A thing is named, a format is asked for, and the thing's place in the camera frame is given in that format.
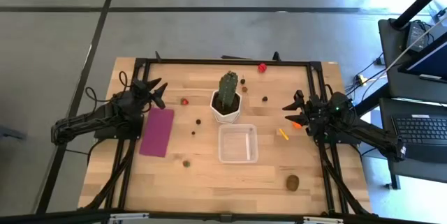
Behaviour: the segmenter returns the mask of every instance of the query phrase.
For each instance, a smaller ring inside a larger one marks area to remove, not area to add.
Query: white cable
[[[412,44],[410,44],[410,46],[408,46],[408,48],[406,48],[390,65],[389,67],[387,67],[385,70],[382,71],[382,74],[380,74],[380,76],[372,83],[368,86],[368,88],[366,88],[366,91],[364,92],[363,96],[362,96],[362,100],[365,98],[365,94],[368,92],[369,88],[371,88],[371,86],[373,84],[375,84],[377,82],[377,80],[379,80],[383,74],[387,73],[396,63],[397,61],[399,61],[399,59],[405,55],[405,53],[410,50],[411,47],[413,47],[413,45],[415,45],[421,38],[424,38],[425,35],[427,35],[432,29],[434,29],[436,26],[440,25],[445,19],[447,19],[447,15],[442,18],[442,20],[439,20],[439,22],[437,22],[433,27],[429,28],[424,34],[422,34],[421,36],[419,36],[418,39],[416,39]]]

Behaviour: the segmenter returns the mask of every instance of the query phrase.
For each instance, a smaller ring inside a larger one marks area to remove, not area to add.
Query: potted cactus
[[[219,82],[219,90],[212,94],[210,107],[220,123],[231,124],[239,117],[242,97],[236,86],[236,73],[228,71]]]

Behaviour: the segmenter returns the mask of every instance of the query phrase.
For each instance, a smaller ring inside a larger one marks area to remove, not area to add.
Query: orange marker
[[[297,129],[301,129],[301,125],[299,123],[292,122],[293,126]]]

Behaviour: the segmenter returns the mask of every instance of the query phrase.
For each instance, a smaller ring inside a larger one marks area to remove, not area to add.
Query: cactus
[[[219,82],[219,101],[222,102],[222,107],[230,107],[235,98],[237,86],[237,75],[232,71],[228,71]]]

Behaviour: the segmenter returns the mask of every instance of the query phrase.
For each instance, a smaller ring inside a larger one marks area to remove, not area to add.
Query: red ball
[[[186,98],[182,98],[182,99],[180,99],[180,103],[182,105],[187,105],[187,104],[189,104],[189,101]]]
[[[267,66],[266,66],[264,63],[258,65],[258,71],[259,71],[259,73],[264,73],[265,70],[267,70]]]

